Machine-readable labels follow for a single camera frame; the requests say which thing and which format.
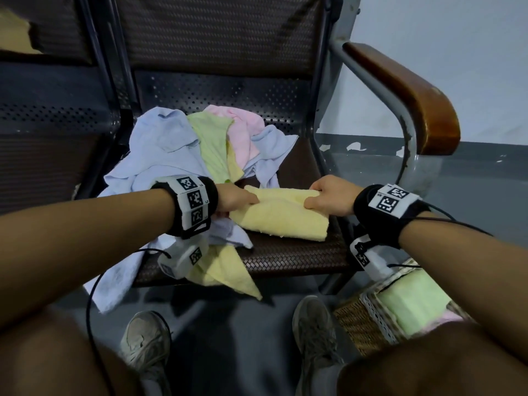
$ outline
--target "white sneaker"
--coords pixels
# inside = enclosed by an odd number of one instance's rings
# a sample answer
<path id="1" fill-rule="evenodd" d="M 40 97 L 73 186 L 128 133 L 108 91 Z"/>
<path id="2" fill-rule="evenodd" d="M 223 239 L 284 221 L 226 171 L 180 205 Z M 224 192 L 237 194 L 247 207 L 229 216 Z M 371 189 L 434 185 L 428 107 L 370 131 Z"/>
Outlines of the white sneaker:
<path id="1" fill-rule="evenodd" d="M 155 381 L 162 395 L 170 396 L 165 364 L 171 349 L 171 332 L 163 317 L 154 311 L 135 314 L 121 339 L 121 355 L 141 379 Z"/>
<path id="2" fill-rule="evenodd" d="M 332 314 L 317 296 L 302 299 L 292 321 L 295 342 L 303 360 L 295 396 L 309 396 L 314 372 L 344 361 L 337 354 Z"/>

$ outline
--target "black wristband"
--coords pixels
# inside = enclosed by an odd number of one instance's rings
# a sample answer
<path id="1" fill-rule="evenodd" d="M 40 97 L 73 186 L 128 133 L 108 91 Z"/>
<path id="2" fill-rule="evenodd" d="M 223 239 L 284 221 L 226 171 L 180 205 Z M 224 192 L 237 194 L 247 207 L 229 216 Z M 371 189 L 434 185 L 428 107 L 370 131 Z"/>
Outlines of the black wristband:
<path id="1" fill-rule="evenodd" d="M 198 232 L 195 231 L 195 229 L 199 226 L 201 226 L 204 222 L 199 223 L 198 225 L 191 227 L 188 230 L 183 230 L 182 226 L 182 211 L 180 208 L 180 205 L 178 203 L 178 195 L 172 188 L 169 186 L 167 182 L 156 182 L 154 185 L 152 185 L 151 189 L 164 189 L 166 190 L 172 197 L 172 200 L 174 202 L 174 219 L 172 227 L 166 232 L 168 235 L 176 236 L 183 239 L 188 239 L 191 236 L 203 232 L 207 229 L 209 229 L 209 226 L 211 225 L 211 216 L 215 213 L 216 208 L 218 207 L 218 190 L 216 189 L 216 185 L 213 182 L 212 179 L 207 178 L 206 176 L 199 176 L 198 179 L 202 181 L 202 183 L 205 186 L 205 190 L 207 192 L 207 196 L 209 198 L 209 204 L 208 204 L 208 219 L 205 222 L 206 227 Z"/>
<path id="2" fill-rule="evenodd" d="M 354 214 L 363 225 L 370 239 L 377 244 L 400 248 L 399 237 L 403 228 L 419 213 L 430 211 L 429 207 L 421 200 L 412 203 L 401 216 L 396 218 L 390 214 L 370 207 L 369 203 L 383 185 L 371 185 L 359 193 L 354 202 Z"/>

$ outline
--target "white sock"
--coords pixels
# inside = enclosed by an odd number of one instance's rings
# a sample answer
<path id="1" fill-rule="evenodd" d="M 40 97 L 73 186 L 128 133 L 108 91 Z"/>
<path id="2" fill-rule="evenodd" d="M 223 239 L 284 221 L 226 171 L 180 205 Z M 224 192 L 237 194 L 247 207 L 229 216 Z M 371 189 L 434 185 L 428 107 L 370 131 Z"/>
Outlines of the white sock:
<path id="1" fill-rule="evenodd" d="M 163 396 L 160 384 L 152 379 L 141 379 L 141 385 L 145 391 L 145 396 Z"/>
<path id="2" fill-rule="evenodd" d="M 314 372 L 310 396 L 337 396 L 337 378 L 345 365 L 333 365 Z"/>

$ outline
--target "brown armrest pad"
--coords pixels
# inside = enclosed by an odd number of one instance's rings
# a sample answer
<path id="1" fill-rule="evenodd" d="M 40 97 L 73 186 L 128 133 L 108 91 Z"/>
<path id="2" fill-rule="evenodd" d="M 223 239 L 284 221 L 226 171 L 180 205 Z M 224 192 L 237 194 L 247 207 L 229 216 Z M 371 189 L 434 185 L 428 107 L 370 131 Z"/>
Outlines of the brown armrest pad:
<path id="1" fill-rule="evenodd" d="M 343 51 L 409 109 L 416 127 L 418 154 L 453 154 L 460 141 L 460 126 L 444 93 L 371 46 L 347 42 Z"/>

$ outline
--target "armrest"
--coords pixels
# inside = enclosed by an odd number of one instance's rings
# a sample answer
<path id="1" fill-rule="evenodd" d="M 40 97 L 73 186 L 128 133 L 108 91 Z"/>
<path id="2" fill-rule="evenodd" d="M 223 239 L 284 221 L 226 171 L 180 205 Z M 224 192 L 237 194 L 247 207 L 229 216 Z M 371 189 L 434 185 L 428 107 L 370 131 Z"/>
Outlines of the armrest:
<path id="1" fill-rule="evenodd" d="M 405 139 L 397 184 L 422 196 L 460 141 L 455 110 L 438 88 L 366 44 L 334 39 L 332 52 L 398 118 Z"/>

